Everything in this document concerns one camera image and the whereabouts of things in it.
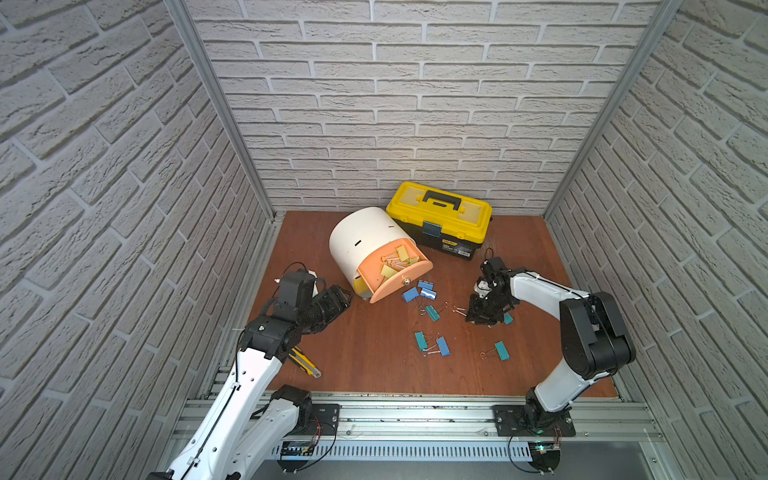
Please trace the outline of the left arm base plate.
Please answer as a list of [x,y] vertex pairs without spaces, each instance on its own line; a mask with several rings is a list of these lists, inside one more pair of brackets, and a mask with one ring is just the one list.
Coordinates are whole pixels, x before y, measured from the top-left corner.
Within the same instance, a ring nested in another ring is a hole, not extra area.
[[337,430],[341,405],[336,403],[312,404],[300,411],[299,420],[294,434],[314,435],[321,432],[322,435],[334,435]]

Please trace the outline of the orange top drawer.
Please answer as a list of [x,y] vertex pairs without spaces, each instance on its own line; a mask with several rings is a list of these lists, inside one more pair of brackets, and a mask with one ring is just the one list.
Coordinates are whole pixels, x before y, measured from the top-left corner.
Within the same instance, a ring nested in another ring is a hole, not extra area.
[[361,262],[353,276],[352,286],[361,298],[376,303],[403,287],[415,287],[418,279],[433,267],[433,262],[413,240],[394,240]]

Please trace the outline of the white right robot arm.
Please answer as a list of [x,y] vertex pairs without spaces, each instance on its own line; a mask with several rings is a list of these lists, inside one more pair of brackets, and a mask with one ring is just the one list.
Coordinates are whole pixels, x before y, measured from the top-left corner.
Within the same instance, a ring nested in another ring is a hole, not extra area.
[[481,264],[466,320],[495,325],[522,302],[559,321],[562,359],[530,389],[516,422],[546,434],[563,422],[571,404],[597,381],[615,375],[636,358],[636,349],[614,297],[575,290],[525,268],[510,269],[499,257]]

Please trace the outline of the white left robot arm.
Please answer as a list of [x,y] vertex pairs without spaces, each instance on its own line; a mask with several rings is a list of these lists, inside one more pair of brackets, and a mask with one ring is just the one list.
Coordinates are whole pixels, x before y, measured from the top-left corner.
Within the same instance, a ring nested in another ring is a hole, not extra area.
[[309,423],[310,392],[285,385],[258,403],[302,337],[322,332],[353,294],[307,269],[282,276],[241,332],[234,364],[206,416],[170,466],[152,479],[250,479],[286,435]]

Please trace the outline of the yellow binder clip small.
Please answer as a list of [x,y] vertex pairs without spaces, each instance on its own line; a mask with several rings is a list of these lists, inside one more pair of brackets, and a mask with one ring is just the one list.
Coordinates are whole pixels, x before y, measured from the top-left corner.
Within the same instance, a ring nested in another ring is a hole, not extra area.
[[400,245],[396,248],[396,253],[398,255],[399,261],[402,263],[408,262],[410,260],[410,256],[408,254],[408,251],[404,245]]

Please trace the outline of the round white drawer cabinet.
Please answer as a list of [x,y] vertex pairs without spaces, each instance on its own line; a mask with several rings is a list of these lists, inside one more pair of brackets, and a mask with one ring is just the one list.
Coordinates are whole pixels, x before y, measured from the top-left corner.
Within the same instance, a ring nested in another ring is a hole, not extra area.
[[384,210],[368,207],[346,216],[336,225],[330,235],[329,249],[352,285],[355,271],[368,255],[403,238],[413,240]]

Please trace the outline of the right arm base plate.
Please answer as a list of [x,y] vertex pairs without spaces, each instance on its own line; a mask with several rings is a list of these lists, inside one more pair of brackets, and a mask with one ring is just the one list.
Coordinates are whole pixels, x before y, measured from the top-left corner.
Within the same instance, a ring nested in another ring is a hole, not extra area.
[[575,437],[571,408],[558,412],[536,412],[529,405],[494,405],[492,412],[500,437]]

